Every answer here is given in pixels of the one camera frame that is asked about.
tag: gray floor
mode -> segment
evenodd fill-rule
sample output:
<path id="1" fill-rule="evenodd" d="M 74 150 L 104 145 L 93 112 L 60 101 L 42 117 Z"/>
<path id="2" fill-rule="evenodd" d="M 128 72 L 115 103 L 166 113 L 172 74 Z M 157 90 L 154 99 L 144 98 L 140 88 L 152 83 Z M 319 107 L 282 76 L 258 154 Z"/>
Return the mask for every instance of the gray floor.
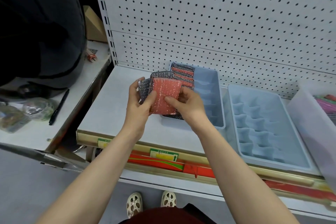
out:
<path id="1" fill-rule="evenodd" d="M 0 150 L 0 223 L 33 224 L 77 175 Z M 117 224 L 126 219 L 127 198 L 136 191 L 141 192 L 145 209 L 160 205 L 163 191 L 119 182 L 99 223 Z M 235 223 L 225 202 L 184 194 L 176 194 L 176 198 L 179 208 L 192 203 L 218 224 Z M 296 217 L 301 224 L 333 223 L 307 216 Z"/>

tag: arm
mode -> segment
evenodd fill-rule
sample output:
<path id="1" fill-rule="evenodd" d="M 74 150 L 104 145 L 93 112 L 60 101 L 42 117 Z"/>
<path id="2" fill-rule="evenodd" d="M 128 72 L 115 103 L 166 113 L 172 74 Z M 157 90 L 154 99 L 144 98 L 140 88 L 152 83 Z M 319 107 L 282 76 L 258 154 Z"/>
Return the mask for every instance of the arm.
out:
<path id="1" fill-rule="evenodd" d="M 199 137 L 230 212 L 238 224 L 298 224 L 271 189 L 238 156 L 208 120 L 198 94 L 182 87 L 179 101 L 165 100 Z"/>
<path id="2" fill-rule="evenodd" d="M 156 98 L 153 91 L 140 105 L 137 86 L 138 80 L 129 88 L 125 123 L 119 134 L 69 185 L 37 224 L 99 222 L 133 146 L 144 133 L 149 108 Z"/>

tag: blue plastic tray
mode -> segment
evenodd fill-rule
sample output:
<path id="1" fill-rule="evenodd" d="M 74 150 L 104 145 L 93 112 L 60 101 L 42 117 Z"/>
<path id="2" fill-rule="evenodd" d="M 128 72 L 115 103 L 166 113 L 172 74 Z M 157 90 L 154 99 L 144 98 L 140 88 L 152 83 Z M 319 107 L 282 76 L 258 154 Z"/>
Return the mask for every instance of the blue plastic tray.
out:
<path id="1" fill-rule="evenodd" d="M 278 94 L 229 85 L 223 102 L 226 139 L 247 163 L 318 172 Z"/>
<path id="2" fill-rule="evenodd" d="M 222 91 L 219 83 L 218 72 L 215 69 L 193 66 L 195 92 L 197 92 L 204 104 L 205 112 L 211 123 L 217 129 L 225 128 L 224 108 L 222 101 Z M 184 120 L 178 120 L 169 117 L 162 117 L 162 124 L 178 128 L 189 128 Z"/>

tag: black pen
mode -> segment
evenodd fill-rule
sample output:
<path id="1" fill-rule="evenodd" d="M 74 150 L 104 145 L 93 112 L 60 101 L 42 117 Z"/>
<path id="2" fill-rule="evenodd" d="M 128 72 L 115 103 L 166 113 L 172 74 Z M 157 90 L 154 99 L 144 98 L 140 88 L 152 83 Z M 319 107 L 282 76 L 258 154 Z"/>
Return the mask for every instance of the black pen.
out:
<path id="1" fill-rule="evenodd" d="M 70 89 L 67 89 L 67 91 L 64 93 L 62 99 L 61 99 L 61 102 L 59 103 L 57 109 L 53 112 L 52 116 L 50 117 L 50 120 L 49 120 L 49 125 L 53 125 L 55 120 L 56 120 L 56 117 L 58 115 L 58 113 L 60 112 L 64 102 L 65 102 L 65 99 L 67 98 L 67 96 L 69 95 L 69 91 Z"/>

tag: beige crocs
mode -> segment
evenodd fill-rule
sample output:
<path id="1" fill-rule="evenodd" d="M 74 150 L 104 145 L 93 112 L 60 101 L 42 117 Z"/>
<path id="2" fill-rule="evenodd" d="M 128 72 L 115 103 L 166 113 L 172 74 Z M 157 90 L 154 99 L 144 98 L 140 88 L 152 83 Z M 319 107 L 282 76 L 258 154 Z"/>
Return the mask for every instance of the beige crocs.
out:
<path id="1" fill-rule="evenodd" d="M 165 191 L 162 194 L 161 207 L 175 207 L 176 196 L 174 192 Z"/>
<path id="2" fill-rule="evenodd" d="M 127 216 L 129 219 L 133 217 L 134 211 L 137 211 L 135 214 L 143 211 L 142 197 L 139 192 L 133 193 L 127 200 Z"/>

